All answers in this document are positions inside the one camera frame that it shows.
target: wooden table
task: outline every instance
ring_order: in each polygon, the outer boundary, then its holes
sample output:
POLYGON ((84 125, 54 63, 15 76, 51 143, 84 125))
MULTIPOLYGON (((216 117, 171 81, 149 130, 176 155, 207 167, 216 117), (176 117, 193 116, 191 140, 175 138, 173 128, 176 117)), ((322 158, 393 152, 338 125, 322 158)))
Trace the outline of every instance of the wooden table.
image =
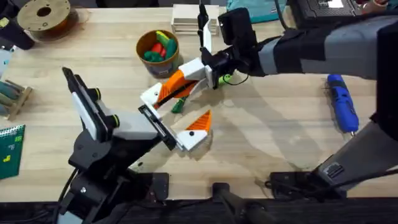
MULTIPOLYGON (((149 30, 170 30, 171 8, 80 9, 86 20, 67 38, 14 53, 5 78, 34 88, 16 121, 26 124, 18 177, 0 181, 0 201, 54 201, 72 167, 68 158, 81 131, 78 113, 61 67, 70 67, 90 87, 101 89, 110 108, 137 111, 139 95, 155 84, 136 55, 138 38, 149 30)), ((280 35, 278 21, 253 25, 259 40, 280 35)), ((200 56, 197 36, 180 36, 180 51, 189 61, 200 56)), ((213 38, 213 50, 225 48, 213 38)), ((236 75, 231 82, 245 77, 236 75)), ((274 75, 249 78, 194 96, 183 115, 160 109, 175 131, 213 110, 212 138, 191 154, 159 144, 133 169, 170 174, 170 198, 206 198, 213 182, 228 182, 242 197, 270 197, 261 186, 272 171, 315 168, 347 140, 336 128, 325 95, 325 75, 274 75)), ((364 126, 375 110, 375 82, 345 78, 364 126)), ((362 183, 352 197, 398 196, 398 177, 362 183)))

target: paper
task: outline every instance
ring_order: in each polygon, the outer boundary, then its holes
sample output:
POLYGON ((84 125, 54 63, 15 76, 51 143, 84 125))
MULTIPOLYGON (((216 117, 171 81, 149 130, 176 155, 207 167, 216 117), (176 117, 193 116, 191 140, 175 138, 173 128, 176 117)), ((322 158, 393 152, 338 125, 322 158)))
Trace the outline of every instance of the paper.
POLYGON ((328 1, 328 5, 330 8, 342 8, 344 7, 343 3, 341 0, 330 0, 328 1))

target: cable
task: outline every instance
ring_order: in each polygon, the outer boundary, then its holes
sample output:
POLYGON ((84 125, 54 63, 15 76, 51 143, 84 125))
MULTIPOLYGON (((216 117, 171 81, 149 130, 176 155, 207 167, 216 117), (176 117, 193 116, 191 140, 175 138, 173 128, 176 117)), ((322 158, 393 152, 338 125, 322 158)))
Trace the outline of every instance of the cable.
POLYGON ((241 81, 241 82, 239 82, 239 83, 230 83, 229 81, 226 81, 226 80, 225 80, 225 75, 224 75, 224 76, 223 76, 223 81, 224 81, 225 83, 229 84, 229 85, 240 85, 240 84, 246 82, 246 81, 248 80, 248 78, 249 78, 249 74, 246 76, 246 78, 245 78, 243 81, 241 81))
POLYGON ((285 19, 284 19, 283 15, 282 15, 282 11, 280 10, 279 0, 274 0, 274 2, 275 2, 275 7, 276 7, 276 11, 278 13, 278 18, 279 18, 280 24, 282 24, 282 27, 284 27, 285 30, 290 29, 290 27, 288 27, 286 25, 285 19))
POLYGON ((156 209, 170 209, 170 210, 177 210, 177 209, 181 209, 181 208, 185 208, 185 207, 190 207, 190 206, 194 206, 194 205, 199 205, 201 203, 207 203, 212 201, 213 198, 208 198, 208 199, 204 199, 204 200, 198 200, 195 202, 191 202, 191 203, 184 203, 181 205, 163 205, 163 206, 156 206, 156 207, 147 207, 145 205, 141 205, 139 203, 135 203, 135 205, 137 205, 138 207, 144 208, 144 209, 148 209, 148 210, 156 210, 156 209))
POLYGON ((62 199, 65 196, 65 193, 67 192, 67 189, 70 185, 70 183, 72 182, 73 178, 76 176, 77 173, 77 169, 75 168, 75 170, 73 170, 73 172, 70 174, 69 179, 67 180, 67 183, 65 184, 65 186, 63 186, 63 189, 61 191, 60 197, 58 198, 58 202, 54 208, 54 212, 53 212, 53 216, 52 216, 52 223, 53 224, 57 224, 58 222, 58 212, 60 211, 60 204, 62 199))
POLYGON ((49 215, 50 212, 48 211, 44 211, 44 213, 37 215, 33 218, 28 218, 26 220, 9 220, 9 221, 0 221, 0 224, 13 224, 13 223, 30 223, 30 222, 34 222, 40 218, 46 217, 47 215, 49 215))

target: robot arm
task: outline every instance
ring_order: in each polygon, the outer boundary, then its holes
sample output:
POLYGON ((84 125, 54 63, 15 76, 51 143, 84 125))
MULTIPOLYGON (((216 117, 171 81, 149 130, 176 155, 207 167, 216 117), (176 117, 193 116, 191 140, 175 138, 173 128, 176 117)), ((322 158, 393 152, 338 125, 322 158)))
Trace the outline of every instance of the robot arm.
POLYGON ((377 33, 397 21, 398 16, 382 16, 336 29, 288 30, 259 51, 262 71, 338 73, 375 80, 377 33))
MULTIPOLYGON (((398 164, 398 107, 391 100, 398 95, 395 87, 398 67, 394 65, 393 56, 398 51, 398 14, 358 16, 335 26, 287 30, 281 37, 260 43, 257 43, 246 9, 229 11, 218 19, 224 42, 230 47, 214 55, 202 48, 201 58, 182 65, 163 86, 169 91, 168 98, 187 96, 203 88, 215 89, 220 76, 235 70, 254 77, 280 73, 339 73, 377 80, 377 110, 372 121, 311 172, 312 180, 304 174, 305 183, 300 182, 296 187, 308 183, 313 187, 320 183, 321 189, 398 164), (176 82, 177 77, 183 82, 176 82)), ((156 99, 153 104, 159 102, 162 100, 156 99)), ((271 180, 283 181, 285 173, 274 177, 271 174, 271 180)), ((352 187, 354 185, 340 187, 331 195, 340 197, 352 187)), ((270 188, 275 197, 291 194, 290 189, 270 188)))

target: green toy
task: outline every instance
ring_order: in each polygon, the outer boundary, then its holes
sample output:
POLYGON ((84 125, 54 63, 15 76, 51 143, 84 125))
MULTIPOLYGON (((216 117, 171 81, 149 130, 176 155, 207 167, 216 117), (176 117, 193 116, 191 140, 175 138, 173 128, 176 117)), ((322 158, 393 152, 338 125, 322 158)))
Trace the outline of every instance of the green toy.
POLYGON ((170 39, 167 42, 165 59, 167 60, 170 57, 172 57, 176 51, 177 51, 177 43, 174 39, 170 39))
POLYGON ((166 48, 170 38, 167 37, 162 31, 158 30, 156 31, 156 40, 159 41, 164 48, 166 48))
MULTIPOLYGON (((224 78, 223 77, 219 77, 219 79, 218 79, 219 86, 224 85, 226 83, 225 81, 229 82, 229 80, 231 78, 232 78, 232 75, 230 75, 230 74, 224 75, 224 78)), ((184 107, 184 104, 185 104, 185 100, 187 98, 188 98, 187 96, 184 96, 184 97, 178 99, 178 102, 176 102, 176 104, 172 108, 172 113, 181 113, 182 112, 182 108, 184 107)))
POLYGON ((159 53, 153 51, 147 51, 144 54, 144 59, 148 62, 163 62, 164 58, 159 53))

